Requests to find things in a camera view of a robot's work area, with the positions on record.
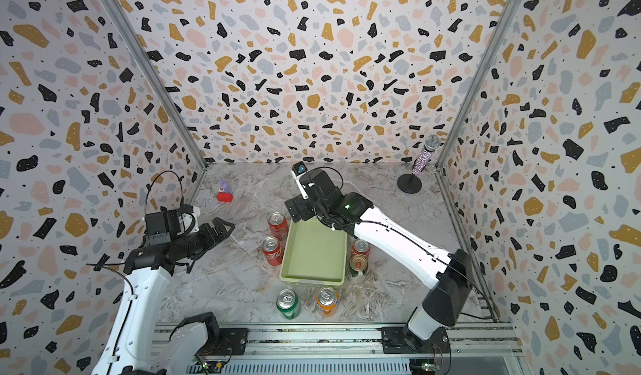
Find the orange soda can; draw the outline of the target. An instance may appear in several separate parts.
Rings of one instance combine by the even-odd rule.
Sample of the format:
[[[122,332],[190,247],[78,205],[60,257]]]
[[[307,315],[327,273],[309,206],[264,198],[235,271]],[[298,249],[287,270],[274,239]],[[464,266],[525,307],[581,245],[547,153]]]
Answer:
[[[337,308],[337,292],[334,288],[323,287],[317,293],[315,303],[323,315],[330,317]]]

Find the green red beer can front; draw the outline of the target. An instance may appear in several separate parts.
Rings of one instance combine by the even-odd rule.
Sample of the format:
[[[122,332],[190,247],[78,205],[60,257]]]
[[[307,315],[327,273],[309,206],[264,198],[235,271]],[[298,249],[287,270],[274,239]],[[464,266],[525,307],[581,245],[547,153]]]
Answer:
[[[368,268],[368,260],[365,256],[354,255],[347,263],[347,274],[352,278],[365,276],[367,275]]]

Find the red cola can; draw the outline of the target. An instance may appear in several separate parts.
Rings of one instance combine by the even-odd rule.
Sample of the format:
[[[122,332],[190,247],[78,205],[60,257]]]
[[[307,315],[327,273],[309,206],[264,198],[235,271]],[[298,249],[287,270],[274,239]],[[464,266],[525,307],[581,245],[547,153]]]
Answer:
[[[363,256],[369,258],[371,252],[371,245],[364,240],[355,238],[352,241],[352,256]]]
[[[285,241],[288,236],[289,226],[285,215],[281,212],[273,212],[267,217],[270,232],[273,237]]]
[[[271,266],[280,266],[282,264],[284,248],[278,238],[267,236],[261,244],[261,250]]]

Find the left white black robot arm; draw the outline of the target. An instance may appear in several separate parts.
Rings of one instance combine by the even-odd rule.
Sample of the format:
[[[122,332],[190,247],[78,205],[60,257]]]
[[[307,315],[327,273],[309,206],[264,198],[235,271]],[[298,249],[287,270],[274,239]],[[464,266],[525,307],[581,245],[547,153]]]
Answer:
[[[215,218],[188,233],[147,231],[145,244],[125,260],[125,285],[110,338],[93,374],[182,374],[194,358],[215,353],[223,345],[213,313],[183,319],[160,353],[151,354],[155,325],[165,291],[177,266],[184,260],[191,271],[196,261],[228,239],[235,225]]]

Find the green soda can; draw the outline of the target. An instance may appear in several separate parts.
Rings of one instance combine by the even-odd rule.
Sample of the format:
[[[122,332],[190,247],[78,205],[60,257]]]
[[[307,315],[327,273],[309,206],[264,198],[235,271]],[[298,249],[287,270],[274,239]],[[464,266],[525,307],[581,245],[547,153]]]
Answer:
[[[281,290],[275,304],[278,311],[288,320],[296,318],[300,313],[300,299],[292,289]]]

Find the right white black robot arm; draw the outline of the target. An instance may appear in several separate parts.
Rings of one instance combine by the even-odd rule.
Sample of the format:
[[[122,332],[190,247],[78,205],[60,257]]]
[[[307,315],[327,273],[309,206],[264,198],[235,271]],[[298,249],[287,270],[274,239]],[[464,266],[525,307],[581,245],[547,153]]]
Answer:
[[[389,218],[364,196],[333,191],[326,199],[299,195],[285,202],[294,222],[315,217],[332,230],[345,231],[400,262],[429,289],[406,324],[410,339],[432,338],[439,328],[457,324],[472,291],[472,260],[462,249],[450,252],[423,241]]]

